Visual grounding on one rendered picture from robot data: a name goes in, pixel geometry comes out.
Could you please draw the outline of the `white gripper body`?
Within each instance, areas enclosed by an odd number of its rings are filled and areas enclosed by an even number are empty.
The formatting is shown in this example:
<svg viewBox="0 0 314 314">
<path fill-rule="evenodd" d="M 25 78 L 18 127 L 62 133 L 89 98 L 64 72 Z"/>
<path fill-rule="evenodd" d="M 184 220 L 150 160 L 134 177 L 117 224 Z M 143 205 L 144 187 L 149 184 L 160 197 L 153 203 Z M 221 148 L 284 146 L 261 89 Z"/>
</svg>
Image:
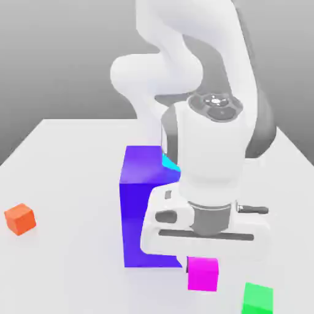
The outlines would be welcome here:
<svg viewBox="0 0 314 314">
<path fill-rule="evenodd" d="M 191 228 L 144 226 L 140 248 L 146 254 L 257 261 L 269 252 L 270 226 L 262 215 L 233 215 L 227 230 L 201 237 Z"/>
</svg>

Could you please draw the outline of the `small magenta cube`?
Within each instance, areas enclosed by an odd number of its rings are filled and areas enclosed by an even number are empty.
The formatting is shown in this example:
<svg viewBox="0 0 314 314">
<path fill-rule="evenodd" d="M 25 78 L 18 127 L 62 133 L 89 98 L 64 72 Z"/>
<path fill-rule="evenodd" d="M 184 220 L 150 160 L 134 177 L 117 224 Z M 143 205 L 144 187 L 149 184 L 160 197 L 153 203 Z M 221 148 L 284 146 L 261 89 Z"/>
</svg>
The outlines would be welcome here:
<svg viewBox="0 0 314 314">
<path fill-rule="evenodd" d="M 216 292 L 219 264 L 216 258 L 188 257 L 188 289 Z"/>
</svg>

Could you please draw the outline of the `small cyan cube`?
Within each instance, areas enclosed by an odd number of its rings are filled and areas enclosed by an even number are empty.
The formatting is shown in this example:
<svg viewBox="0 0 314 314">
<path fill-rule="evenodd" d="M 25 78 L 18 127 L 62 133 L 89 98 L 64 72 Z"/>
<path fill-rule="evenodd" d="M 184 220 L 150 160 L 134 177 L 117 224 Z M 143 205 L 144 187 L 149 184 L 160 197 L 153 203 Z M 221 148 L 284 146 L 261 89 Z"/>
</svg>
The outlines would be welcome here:
<svg viewBox="0 0 314 314">
<path fill-rule="evenodd" d="M 174 163 L 172 162 L 165 153 L 162 154 L 162 165 L 163 167 L 166 167 L 170 170 L 175 170 L 177 172 L 180 172 L 180 168 Z"/>
</svg>

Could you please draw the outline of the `small green cube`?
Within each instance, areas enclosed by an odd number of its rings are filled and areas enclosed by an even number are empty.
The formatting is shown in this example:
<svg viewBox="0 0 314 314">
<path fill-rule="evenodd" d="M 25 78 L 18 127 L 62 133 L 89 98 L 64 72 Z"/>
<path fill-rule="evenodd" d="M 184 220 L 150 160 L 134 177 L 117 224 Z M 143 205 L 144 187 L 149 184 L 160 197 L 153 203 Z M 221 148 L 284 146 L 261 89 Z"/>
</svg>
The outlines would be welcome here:
<svg viewBox="0 0 314 314">
<path fill-rule="evenodd" d="M 246 283 L 241 314 L 274 314 L 273 289 Z"/>
</svg>

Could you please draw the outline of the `small orange cube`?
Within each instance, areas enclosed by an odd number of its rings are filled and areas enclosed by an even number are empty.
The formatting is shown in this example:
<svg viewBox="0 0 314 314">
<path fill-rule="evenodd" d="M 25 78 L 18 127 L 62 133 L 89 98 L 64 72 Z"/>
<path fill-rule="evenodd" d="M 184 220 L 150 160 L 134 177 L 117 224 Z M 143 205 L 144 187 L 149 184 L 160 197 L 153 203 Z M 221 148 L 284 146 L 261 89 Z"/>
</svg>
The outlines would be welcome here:
<svg viewBox="0 0 314 314">
<path fill-rule="evenodd" d="M 33 210 L 23 203 L 6 210 L 4 216 L 7 227 L 17 236 L 36 227 Z"/>
</svg>

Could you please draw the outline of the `large blue box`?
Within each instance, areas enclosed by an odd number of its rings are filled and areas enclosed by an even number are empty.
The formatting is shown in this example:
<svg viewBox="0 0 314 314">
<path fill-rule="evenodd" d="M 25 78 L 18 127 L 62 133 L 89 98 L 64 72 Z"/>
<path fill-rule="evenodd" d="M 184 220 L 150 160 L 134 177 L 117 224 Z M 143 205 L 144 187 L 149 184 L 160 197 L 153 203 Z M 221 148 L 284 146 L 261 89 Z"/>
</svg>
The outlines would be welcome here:
<svg viewBox="0 0 314 314">
<path fill-rule="evenodd" d="M 148 255 L 140 236 L 153 188 L 178 181 L 180 173 L 163 166 L 160 146 L 128 145 L 120 172 L 120 212 L 126 268 L 180 268 L 174 256 Z"/>
</svg>

